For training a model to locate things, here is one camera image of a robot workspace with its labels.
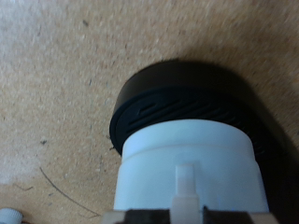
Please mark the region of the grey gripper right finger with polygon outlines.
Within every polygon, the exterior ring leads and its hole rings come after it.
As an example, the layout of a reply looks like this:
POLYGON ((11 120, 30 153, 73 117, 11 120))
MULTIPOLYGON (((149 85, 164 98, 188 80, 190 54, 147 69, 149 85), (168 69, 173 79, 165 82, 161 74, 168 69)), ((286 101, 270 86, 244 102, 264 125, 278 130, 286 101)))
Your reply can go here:
POLYGON ((248 213, 203 209, 203 224, 279 224, 271 213, 248 213))

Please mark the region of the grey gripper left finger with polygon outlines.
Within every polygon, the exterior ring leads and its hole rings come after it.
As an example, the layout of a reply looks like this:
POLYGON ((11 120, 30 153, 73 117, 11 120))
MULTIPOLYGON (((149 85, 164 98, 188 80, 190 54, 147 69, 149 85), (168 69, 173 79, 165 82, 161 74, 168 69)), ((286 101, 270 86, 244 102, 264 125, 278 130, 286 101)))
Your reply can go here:
POLYGON ((101 224, 170 224, 170 211, 168 209, 113 210, 103 215, 101 224))

